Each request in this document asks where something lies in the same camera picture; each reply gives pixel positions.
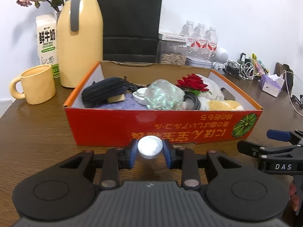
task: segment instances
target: table surface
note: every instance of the table surface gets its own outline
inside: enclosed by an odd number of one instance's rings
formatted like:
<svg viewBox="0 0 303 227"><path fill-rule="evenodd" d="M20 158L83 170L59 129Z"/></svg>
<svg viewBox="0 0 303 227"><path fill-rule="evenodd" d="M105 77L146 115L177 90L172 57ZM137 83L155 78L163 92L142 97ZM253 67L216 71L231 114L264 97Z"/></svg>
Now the table surface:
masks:
<svg viewBox="0 0 303 227"><path fill-rule="evenodd" d="M283 146L285 143L266 138L268 129L303 130L303 117L290 104L287 93L277 98L263 92L256 81L237 80L228 77L264 109L248 141ZM55 79L56 95L39 105L29 105L25 100L16 100L0 119L0 226L10 226L19 217L12 203L12 190L21 180L74 154L92 147L77 146L73 139L63 109L63 103L71 89L63 88ZM214 149L247 164L256 165L255 159L239 154L238 140L205 144L184 144L196 153L205 154ZM95 153L105 153L108 148L94 147ZM201 180L206 183L204 170L200 169ZM97 170L95 182L98 182ZM278 176L289 183L290 176ZM121 170L120 180L176 180L180 183L181 171L168 170L163 155L146 160L137 157L134 169Z"/></svg>

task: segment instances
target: human hand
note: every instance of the human hand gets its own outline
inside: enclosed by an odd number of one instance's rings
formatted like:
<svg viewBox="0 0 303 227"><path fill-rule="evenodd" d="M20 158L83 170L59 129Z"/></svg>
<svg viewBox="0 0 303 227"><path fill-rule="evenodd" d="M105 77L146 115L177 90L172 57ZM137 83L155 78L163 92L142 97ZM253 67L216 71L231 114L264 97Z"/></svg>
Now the human hand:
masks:
<svg viewBox="0 0 303 227"><path fill-rule="evenodd" d="M299 196L296 194L296 191L297 191L297 187L296 185L294 184L294 182L292 182L290 185L289 185L289 195L290 195L290 205L292 207L292 209L294 211L298 211L299 209L299 203L300 203L300 198Z"/></svg>

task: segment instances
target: gray thermos handle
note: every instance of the gray thermos handle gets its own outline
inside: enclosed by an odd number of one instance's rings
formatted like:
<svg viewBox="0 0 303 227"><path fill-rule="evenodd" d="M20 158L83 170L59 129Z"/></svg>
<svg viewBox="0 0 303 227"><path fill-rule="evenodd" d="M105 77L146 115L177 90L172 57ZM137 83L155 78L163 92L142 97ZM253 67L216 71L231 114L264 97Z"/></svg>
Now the gray thermos handle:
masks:
<svg viewBox="0 0 303 227"><path fill-rule="evenodd" d="M79 30L79 6L80 0L71 0L71 30L78 31Z"/></svg>

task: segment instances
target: mug handle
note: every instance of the mug handle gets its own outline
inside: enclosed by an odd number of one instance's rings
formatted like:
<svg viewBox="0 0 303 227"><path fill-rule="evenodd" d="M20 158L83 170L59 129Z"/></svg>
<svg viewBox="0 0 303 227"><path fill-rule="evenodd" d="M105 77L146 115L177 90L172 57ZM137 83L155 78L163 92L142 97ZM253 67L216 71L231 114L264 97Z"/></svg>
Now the mug handle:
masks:
<svg viewBox="0 0 303 227"><path fill-rule="evenodd" d="M9 84L9 92L11 93L12 97L14 97L18 100L25 99L25 94L18 92L16 89L16 84L17 84L17 82L20 82L20 81L21 81L20 77L16 77Z"/></svg>

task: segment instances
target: red cardboard box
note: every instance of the red cardboard box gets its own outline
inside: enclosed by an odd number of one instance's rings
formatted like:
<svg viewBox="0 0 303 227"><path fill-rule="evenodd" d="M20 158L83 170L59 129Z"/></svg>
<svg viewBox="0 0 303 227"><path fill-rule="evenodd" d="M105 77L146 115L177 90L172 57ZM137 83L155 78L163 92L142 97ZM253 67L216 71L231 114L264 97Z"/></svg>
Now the red cardboard box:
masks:
<svg viewBox="0 0 303 227"><path fill-rule="evenodd" d="M201 74L215 81L245 111L110 110L84 108L81 93L93 82L117 76L135 84L166 79L176 84L187 74ZM87 73L64 103L77 145L126 146L132 138L156 135L172 143L207 143L249 136L262 107L240 88L210 69L164 64L134 64L102 61Z"/></svg>

